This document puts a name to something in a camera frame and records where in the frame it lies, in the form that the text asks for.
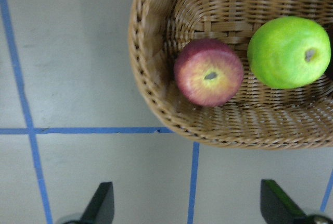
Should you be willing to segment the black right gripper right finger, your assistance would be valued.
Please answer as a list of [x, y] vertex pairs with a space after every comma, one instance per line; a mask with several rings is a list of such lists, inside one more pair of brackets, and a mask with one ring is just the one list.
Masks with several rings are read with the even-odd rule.
[[305, 223], [305, 212], [273, 180], [262, 179], [260, 186], [260, 211], [268, 224]]

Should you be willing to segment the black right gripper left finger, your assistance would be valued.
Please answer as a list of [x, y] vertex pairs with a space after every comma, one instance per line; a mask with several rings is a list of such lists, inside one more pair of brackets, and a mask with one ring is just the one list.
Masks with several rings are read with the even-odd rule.
[[86, 207], [79, 223], [112, 223], [114, 219], [114, 191], [112, 182], [102, 182]]

